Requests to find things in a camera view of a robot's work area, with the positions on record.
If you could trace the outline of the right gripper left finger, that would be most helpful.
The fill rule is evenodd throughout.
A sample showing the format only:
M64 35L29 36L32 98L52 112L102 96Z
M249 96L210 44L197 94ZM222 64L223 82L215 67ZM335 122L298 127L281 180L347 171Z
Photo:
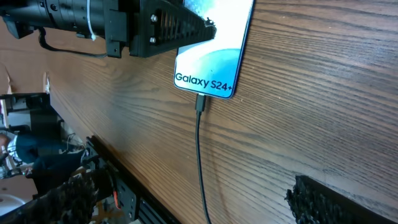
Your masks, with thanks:
M71 177L45 195L1 215L1 224L89 223L98 201L98 171Z

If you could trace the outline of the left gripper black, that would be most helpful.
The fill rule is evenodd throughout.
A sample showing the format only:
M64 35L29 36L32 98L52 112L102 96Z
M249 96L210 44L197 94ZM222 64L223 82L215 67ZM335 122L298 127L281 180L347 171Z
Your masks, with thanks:
M108 57L147 58L211 40L216 27L183 5L168 0L104 0L104 38Z

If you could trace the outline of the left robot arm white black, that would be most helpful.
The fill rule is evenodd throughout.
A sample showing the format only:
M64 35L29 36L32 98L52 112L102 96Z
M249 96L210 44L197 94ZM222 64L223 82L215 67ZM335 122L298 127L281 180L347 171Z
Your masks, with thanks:
M106 53L121 57L124 47L134 57L147 58L215 37L212 20L168 0L8 0L1 1L1 17L8 31L21 39L39 31L40 46L46 28L76 32L78 37L102 37Z

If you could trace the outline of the Samsung Galaxy smartphone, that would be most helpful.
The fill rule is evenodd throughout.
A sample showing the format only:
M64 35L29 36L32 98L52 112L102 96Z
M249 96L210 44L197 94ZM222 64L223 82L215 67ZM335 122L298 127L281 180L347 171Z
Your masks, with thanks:
M184 6L214 23L214 39L177 50L174 85L228 99L234 95L254 0L185 0Z

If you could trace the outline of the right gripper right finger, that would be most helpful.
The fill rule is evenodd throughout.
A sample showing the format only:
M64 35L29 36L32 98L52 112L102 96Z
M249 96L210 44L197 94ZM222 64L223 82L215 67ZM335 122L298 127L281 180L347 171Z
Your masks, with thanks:
M306 175L297 175L285 200L297 224L397 224Z

